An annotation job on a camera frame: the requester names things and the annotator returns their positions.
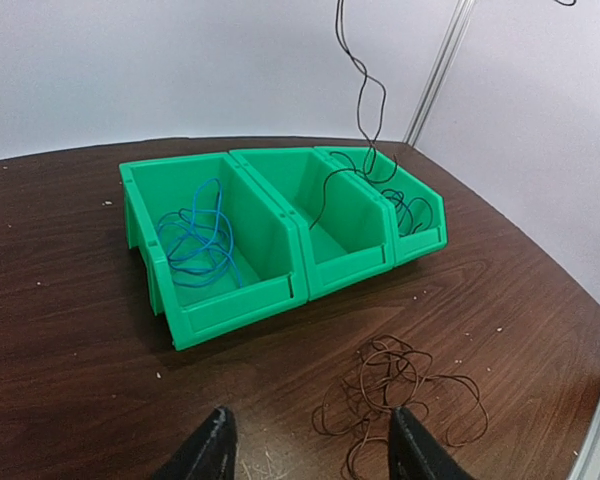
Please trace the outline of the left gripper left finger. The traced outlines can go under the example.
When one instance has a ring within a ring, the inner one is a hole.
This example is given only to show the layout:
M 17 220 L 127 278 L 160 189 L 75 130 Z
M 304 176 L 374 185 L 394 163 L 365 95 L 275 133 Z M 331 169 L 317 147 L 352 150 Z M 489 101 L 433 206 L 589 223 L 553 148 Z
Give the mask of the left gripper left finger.
M 216 407 L 152 478 L 234 479 L 237 443 L 233 412 Z

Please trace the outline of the green bin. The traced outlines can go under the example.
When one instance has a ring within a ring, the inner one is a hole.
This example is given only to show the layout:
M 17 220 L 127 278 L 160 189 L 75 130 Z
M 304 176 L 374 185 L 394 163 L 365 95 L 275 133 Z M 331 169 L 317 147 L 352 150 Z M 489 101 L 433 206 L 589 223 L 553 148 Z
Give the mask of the green bin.
M 230 154 L 296 224 L 311 300 L 395 266 L 388 210 L 351 171 L 311 147 Z
M 297 228 L 227 153 L 122 163 L 126 236 L 182 351 L 303 305 Z
M 444 249 L 448 232 L 441 195 L 369 147 L 318 146 L 337 168 L 357 176 L 389 212 L 398 266 Z

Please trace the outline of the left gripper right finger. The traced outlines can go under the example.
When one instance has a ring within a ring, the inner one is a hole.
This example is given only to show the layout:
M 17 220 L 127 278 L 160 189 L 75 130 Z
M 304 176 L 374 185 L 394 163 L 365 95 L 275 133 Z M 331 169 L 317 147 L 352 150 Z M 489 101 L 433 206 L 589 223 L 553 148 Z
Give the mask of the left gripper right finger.
M 471 480 L 406 407 L 392 410 L 388 434 L 391 480 Z

